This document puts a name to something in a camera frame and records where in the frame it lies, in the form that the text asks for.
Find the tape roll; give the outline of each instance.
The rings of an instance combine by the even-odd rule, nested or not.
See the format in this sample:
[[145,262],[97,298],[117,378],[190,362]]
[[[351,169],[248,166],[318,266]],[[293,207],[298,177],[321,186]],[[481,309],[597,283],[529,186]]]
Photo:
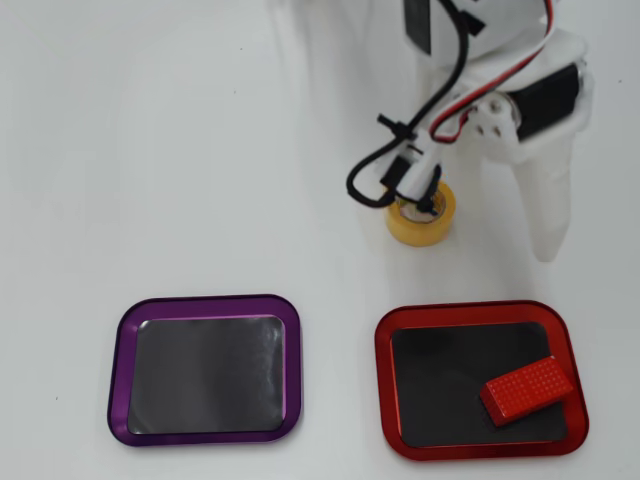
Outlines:
[[403,214],[407,204],[395,202],[387,209],[387,228],[396,240],[412,247],[429,247],[447,237],[456,213],[456,197],[440,182],[435,199],[438,216],[428,222],[412,221]]

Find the red rubber block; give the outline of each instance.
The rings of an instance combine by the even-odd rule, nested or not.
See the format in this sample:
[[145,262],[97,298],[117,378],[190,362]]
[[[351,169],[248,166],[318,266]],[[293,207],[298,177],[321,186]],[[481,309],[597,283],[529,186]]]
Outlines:
[[559,402],[572,390],[558,361],[548,357],[487,382],[480,398],[500,427]]

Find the robotic arm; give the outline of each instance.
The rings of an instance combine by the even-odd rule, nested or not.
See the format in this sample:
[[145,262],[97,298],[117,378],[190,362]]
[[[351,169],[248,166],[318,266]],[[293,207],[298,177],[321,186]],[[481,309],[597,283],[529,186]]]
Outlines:
[[[372,208],[399,205],[403,221],[428,228],[443,213],[442,151],[457,144],[464,158],[512,167],[533,251],[540,261],[552,261],[570,221],[573,140],[589,122],[593,98],[586,44],[556,28],[555,5],[404,0],[407,35],[426,56],[429,76],[447,80],[437,91],[426,89],[428,101],[408,124],[379,117],[395,138],[354,168],[350,195]],[[354,180],[376,161],[386,193],[371,200]]]

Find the red tray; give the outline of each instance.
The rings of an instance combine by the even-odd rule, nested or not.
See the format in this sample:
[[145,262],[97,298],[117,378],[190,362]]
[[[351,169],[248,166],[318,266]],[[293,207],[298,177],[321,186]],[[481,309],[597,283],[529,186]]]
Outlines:
[[[587,436],[589,419],[569,333],[546,305],[521,301],[400,308],[380,321],[375,347],[382,428],[404,457],[564,455]],[[507,427],[493,425],[479,397],[482,386],[549,355],[559,362],[573,392],[531,418]]]

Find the white background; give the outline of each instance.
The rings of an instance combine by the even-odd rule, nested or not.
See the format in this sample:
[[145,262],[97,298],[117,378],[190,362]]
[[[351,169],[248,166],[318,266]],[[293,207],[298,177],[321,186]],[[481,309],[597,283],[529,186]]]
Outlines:
[[[574,219],[531,252],[506,168],[447,166],[443,244],[396,243],[344,178],[416,109],[391,0],[0,1],[0,477],[637,479],[637,0],[565,0],[598,82]],[[304,334],[279,443],[131,449],[109,433],[118,321],[158,296],[276,293]],[[535,299],[565,318],[591,431],[562,458],[408,462],[380,427],[377,322],[403,305]]]

